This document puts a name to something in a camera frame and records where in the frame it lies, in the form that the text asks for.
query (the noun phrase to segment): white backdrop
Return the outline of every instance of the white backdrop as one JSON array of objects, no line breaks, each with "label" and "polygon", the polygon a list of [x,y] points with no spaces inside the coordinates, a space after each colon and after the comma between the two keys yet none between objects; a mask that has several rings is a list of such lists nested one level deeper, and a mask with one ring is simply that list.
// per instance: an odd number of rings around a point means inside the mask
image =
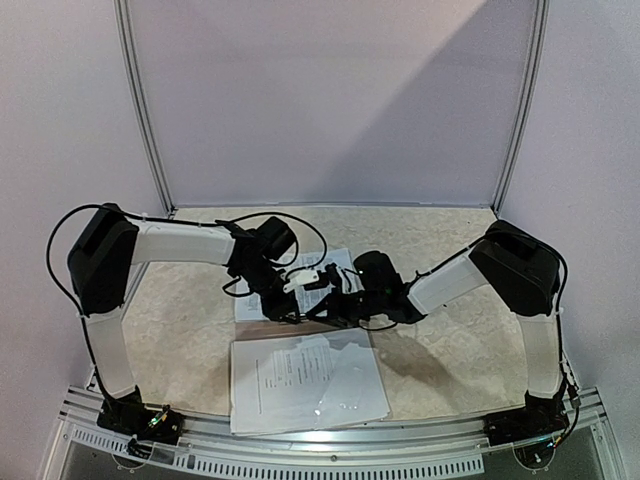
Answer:
[{"label": "white backdrop", "polygon": [[[89,357],[44,251],[82,203],[162,212],[136,122],[113,2],[0,2],[0,478],[33,480]],[[60,230],[53,266],[88,217]]]},{"label": "white backdrop", "polygon": [[569,263],[568,354],[640,478],[640,4],[551,2],[503,216]]},{"label": "white backdrop", "polygon": [[174,203],[492,203],[534,9],[131,2]]}]

